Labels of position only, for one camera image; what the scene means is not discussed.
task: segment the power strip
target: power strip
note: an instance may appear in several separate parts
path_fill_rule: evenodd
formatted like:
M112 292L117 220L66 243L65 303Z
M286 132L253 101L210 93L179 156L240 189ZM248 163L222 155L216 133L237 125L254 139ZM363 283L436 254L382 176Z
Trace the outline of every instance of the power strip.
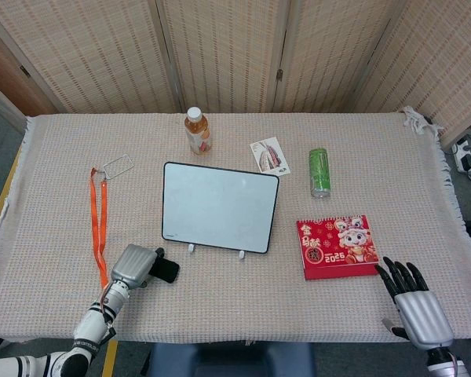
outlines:
M459 173L471 173L471 151L468 150L469 140L463 137L452 147L454 153L455 165Z

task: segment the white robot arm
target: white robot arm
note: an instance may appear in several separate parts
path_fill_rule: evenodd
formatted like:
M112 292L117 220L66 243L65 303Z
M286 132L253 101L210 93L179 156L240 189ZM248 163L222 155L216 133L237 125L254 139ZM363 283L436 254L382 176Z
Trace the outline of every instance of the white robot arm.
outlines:
M164 258L164 250L155 252L130 244L111 271L112 282L104 289L74 331L73 347L44 357L0 359L0 377L83 377L100 347L115 335L113 321L129 298L129 291L146 287L156 276L172 283L179 265Z

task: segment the beige tablecloth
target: beige tablecloth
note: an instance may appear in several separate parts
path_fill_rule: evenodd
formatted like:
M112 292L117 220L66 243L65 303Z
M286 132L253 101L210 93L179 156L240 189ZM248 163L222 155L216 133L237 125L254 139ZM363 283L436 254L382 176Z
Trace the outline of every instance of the beige tablecloth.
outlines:
M49 115L28 132L0 223L0 336L71 337L100 293L93 260L89 171L129 154L135 167L108 183L106 259L128 243L164 247L181 265L174 284L132 292L120 339L396 341L399 323L378 276L305 281L294 223L365 214L378 252L412 261L436 292L458 338L471 337L471 239L432 132L404 114L212 114L208 156L194 156L182 114ZM257 171L250 143L277 136L291 174L281 177L267 254L161 238L166 161ZM308 152L324 147L332 195L309 193Z

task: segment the plastic bottle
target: plastic bottle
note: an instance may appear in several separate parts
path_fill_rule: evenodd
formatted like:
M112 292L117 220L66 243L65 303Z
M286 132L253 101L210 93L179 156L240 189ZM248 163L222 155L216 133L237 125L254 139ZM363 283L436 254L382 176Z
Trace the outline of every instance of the plastic bottle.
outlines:
M189 108L185 119L190 149L197 155L202 155L211 149L211 132L207 119L200 108Z

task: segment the woven room divider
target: woven room divider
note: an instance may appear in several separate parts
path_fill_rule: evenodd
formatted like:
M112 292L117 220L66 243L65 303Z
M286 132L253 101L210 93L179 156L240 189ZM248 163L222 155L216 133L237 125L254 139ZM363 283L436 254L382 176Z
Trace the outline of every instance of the woven room divider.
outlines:
M398 1L292 3L274 109L341 112Z
M379 51L352 110L409 104L453 143L471 125L471 1L410 0Z
M471 0L0 0L60 112L392 112L471 124Z

